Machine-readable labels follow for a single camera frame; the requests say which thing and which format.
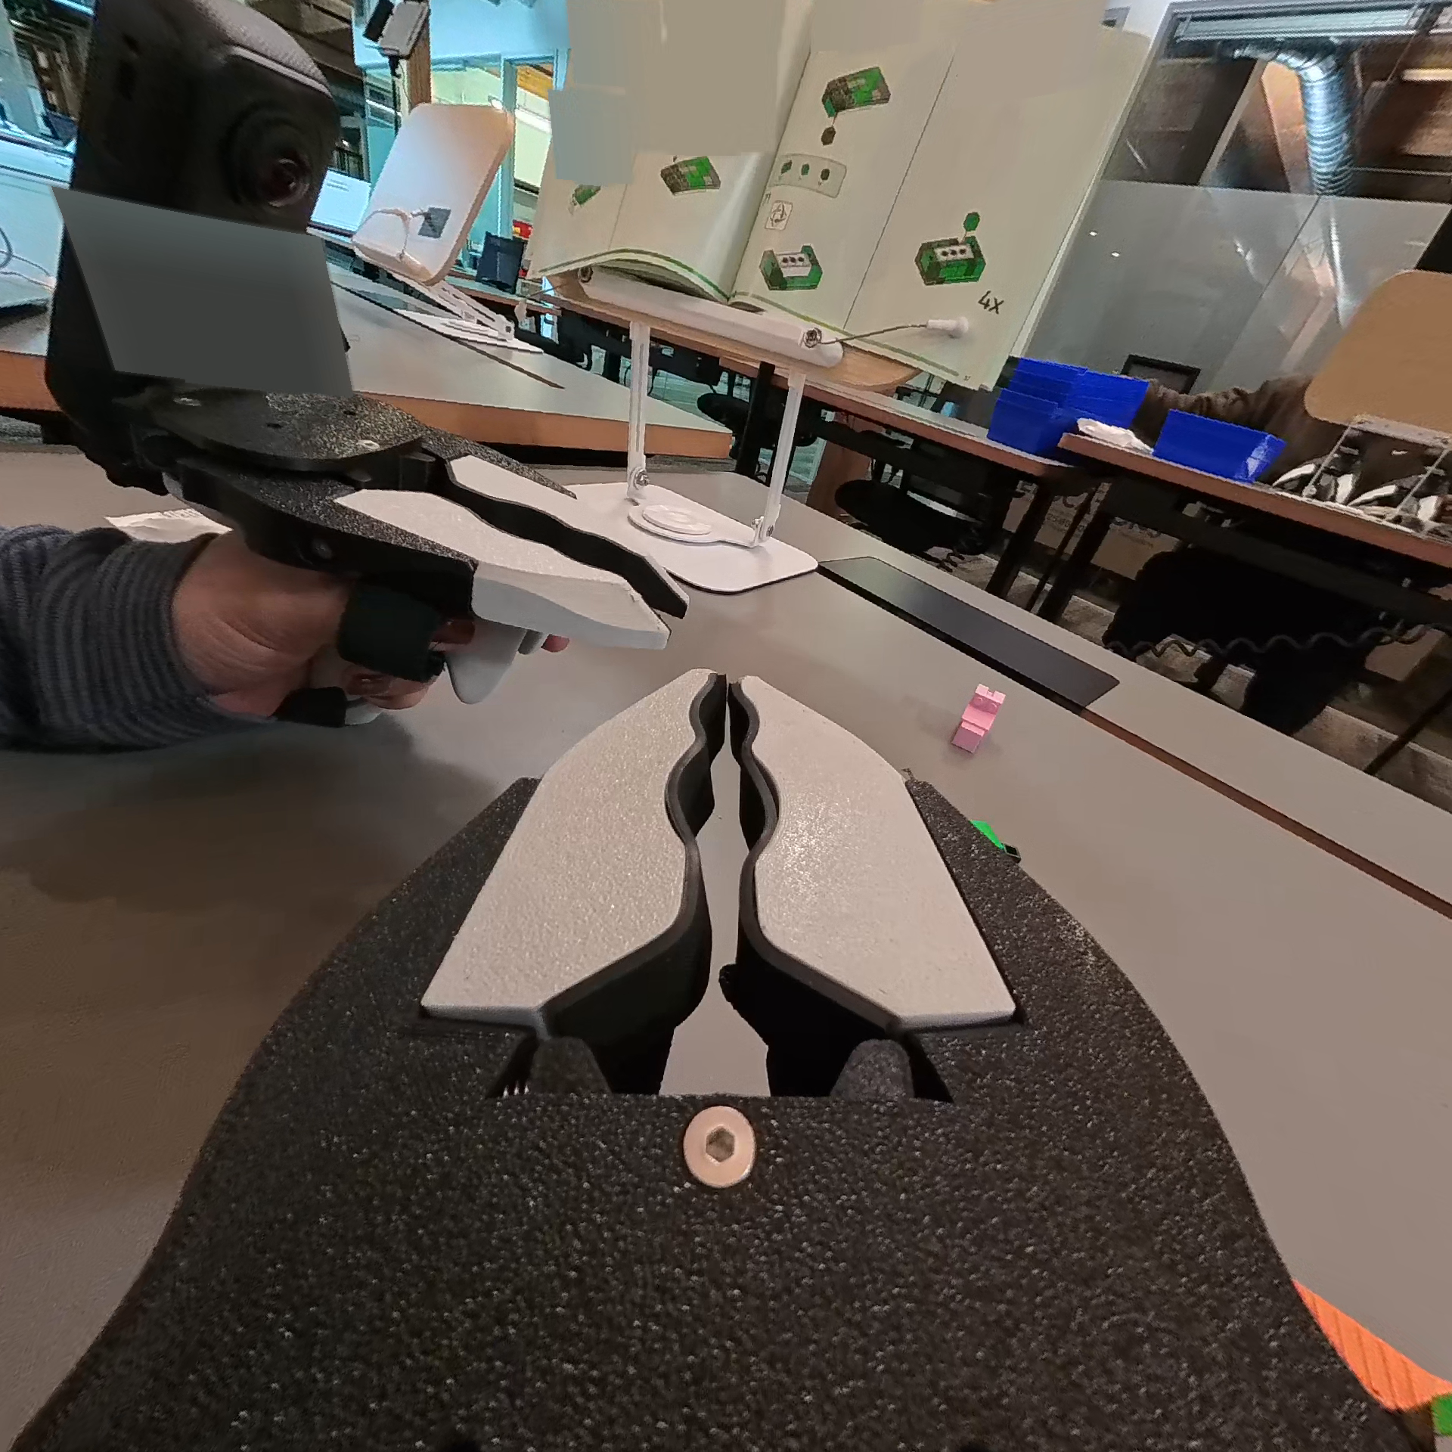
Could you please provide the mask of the instruction booklet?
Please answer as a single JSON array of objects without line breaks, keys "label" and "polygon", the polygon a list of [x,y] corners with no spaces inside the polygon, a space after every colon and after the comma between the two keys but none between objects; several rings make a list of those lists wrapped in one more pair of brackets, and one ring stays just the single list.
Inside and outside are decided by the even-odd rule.
[{"label": "instruction booklet", "polygon": [[969,7],[816,51],[768,154],[545,168],[527,264],[599,312],[844,377],[844,353],[987,387],[1031,324],[1148,41],[1067,5]]}]

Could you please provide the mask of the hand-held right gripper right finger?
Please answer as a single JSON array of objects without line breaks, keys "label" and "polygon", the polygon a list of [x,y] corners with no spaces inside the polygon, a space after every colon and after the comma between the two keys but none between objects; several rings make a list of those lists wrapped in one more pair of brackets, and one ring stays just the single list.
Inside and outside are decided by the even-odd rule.
[{"label": "hand-held right gripper right finger", "polygon": [[1015,1003],[905,780],[760,678],[730,686],[740,869],[730,1009],[776,1098],[828,1098],[854,1051],[1005,1027]]}]

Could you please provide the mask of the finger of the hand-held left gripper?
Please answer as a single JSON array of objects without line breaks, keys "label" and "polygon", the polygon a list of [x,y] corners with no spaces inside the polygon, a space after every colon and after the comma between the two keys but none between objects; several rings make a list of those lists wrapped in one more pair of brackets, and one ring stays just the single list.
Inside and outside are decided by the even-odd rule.
[{"label": "finger of the hand-held left gripper", "polygon": [[623,576],[507,535],[461,505],[401,491],[358,491],[338,505],[469,561],[469,604],[479,622],[611,648],[668,644],[662,618]]},{"label": "finger of the hand-held left gripper", "polygon": [[457,457],[435,463],[435,495],[509,537],[555,551],[577,567],[623,580],[654,614],[680,620],[688,596],[640,543],[619,511],[603,511],[567,489]]}]

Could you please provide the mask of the book stand with black sticker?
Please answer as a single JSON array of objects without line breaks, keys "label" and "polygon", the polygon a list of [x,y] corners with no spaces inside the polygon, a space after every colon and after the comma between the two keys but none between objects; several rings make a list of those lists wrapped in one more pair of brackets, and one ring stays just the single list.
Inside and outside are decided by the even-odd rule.
[{"label": "book stand with black sticker", "polygon": [[497,104],[411,108],[352,232],[352,252],[429,302],[419,312],[395,300],[397,318],[471,347],[537,353],[511,322],[447,282],[513,132],[513,116]]}]

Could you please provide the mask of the orange flat object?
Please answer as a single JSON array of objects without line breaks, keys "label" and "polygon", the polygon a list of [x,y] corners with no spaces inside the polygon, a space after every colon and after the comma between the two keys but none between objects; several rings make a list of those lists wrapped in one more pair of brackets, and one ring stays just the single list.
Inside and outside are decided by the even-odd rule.
[{"label": "orange flat object", "polygon": [[1411,1363],[1350,1315],[1294,1284],[1322,1337],[1369,1397],[1395,1415],[1425,1415],[1431,1437],[1447,1439],[1449,1383]]}]

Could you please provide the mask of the grey desk with wooden edge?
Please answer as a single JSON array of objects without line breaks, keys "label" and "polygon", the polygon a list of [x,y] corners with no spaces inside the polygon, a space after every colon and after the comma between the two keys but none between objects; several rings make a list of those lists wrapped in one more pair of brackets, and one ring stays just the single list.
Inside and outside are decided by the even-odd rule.
[{"label": "grey desk with wooden edge", "polygon": [[[61,220],[49,178],[3,164],[1,224],[13,264],[31,278],[51,276]],[[547,355],[441,337],[385,308],[391,296],[350,272],[330,266],[330,282],[356,393],[513,459],[577,463],[625,453],[628,393],[623,387]],[[45,389],[45,333],[45,318],[3,322],[3,415],[29,423],[59,417]],[[724,467],[730,437],[722,427],[654,401],[646,401],[642,417],[650,459]]]}]

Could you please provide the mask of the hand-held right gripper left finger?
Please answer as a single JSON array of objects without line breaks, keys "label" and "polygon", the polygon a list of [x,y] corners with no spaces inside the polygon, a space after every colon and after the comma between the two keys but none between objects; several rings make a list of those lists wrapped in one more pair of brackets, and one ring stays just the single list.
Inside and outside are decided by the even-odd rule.
[{"label": "hand-held right gripper left finger", "polygon": [[710,981],[698,831],[726,728],[696,668],[601,724],[535,786],[419,1009],[589,1047],[609,1088],[654,1096]]}]

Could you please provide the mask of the blue plastic bin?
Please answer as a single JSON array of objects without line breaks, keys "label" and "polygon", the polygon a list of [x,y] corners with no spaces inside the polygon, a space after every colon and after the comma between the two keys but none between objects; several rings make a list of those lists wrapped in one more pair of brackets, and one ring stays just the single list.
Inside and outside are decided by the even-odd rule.
[{"label": "blue plastic bin", "polygon": [[1282,449],[1284,441],[1272,433],[1172,409],[1150,457],[1220,481],[1254,485],[1280,459]]},{"label": "blue plastic bin", "polygon": [[1061,439],[1075,435],[1079,411],[1033,393],[1001,391],[993,403],[987,439],[1013,453],[1061,463]]},{"label": "blue plastic bin", "polygon": [[1055,361],[1023,357],[1015,363],[1005,391],[1025,393],[1077,419],[1110,427],[1132,427],[1150,381],[1120,373],[1097,373]]}]

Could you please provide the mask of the white book stand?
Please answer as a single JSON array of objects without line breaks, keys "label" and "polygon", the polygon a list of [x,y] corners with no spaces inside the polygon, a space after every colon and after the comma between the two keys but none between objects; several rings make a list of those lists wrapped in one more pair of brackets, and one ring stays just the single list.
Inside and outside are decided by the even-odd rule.
[{"label": "white book stand", "polygon": [[[609,270],[585,268],[575,278],[573,298],[555,292],[553,300],[559,308],[581,314],[589,304],[611,310],[628,324],[626,471],[619,501],[607,503],[603,515],[609,523],[625,527],[628,545],[644,545],[646,555],[676,582],[714,594],[742,594],[816,571],[812,557],[774,539],[788,473],[786,447],[794,441],[808,369],[836,369],[844,361],[848,345],[891,333],[915,331],[965,339],[971,329],[969,322],[957,316],[842,335],[826,331],[822,326],[674,294]],[[692,331],[718,347],[726,343],[744,347],[758,361],[782,365],[786,371],[788,391],[772,451],[768,493],[760,517],[750,527],[726,521],[648,483],[642,405],[650,326]]]}]

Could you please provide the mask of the person's left forearm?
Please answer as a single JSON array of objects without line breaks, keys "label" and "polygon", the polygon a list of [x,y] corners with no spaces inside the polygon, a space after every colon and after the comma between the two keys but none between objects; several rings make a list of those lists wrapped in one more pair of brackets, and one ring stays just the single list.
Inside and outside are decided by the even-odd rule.
[{"label": "person's left forearm", "polygon": [[1,533],[1,746],[166,750],[232,730],[178,656],[174,590],[202,543]]}]

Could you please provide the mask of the person's left hand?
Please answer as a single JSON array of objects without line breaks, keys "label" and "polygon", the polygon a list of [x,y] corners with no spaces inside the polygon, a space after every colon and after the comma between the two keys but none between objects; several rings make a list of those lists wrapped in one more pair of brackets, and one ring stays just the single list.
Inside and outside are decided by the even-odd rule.
[{"label": "person's left hand", "polygon": [[348,580],[282,567],[234,535],[198,543],[172,592],[178,660],[234,718],[272,718],[334,654]]}]

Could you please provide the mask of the ceiling mounted black device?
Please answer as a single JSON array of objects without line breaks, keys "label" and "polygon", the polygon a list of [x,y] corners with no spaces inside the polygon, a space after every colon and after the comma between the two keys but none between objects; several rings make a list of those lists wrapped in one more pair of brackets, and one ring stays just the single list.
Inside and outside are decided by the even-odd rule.
[{"label": "ceiling mounted black device", "polygon": [[429,3],[366,3],[360,39],[391,67],[411,57],[429,21]]}]

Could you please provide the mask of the silver ventilation duct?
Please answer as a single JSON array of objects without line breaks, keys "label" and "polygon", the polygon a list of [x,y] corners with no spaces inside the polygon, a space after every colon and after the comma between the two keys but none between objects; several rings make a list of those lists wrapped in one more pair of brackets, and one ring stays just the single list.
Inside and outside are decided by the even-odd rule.
[{"label": "silver ventilation duct", "polygon": [[1359,87],[1348,53],[1340,47],[1240,45],[1226,61],[1278,65],[1298,81],[1304,148],[1316,196],[1348,196],[1355,170],[1355,122]]}]

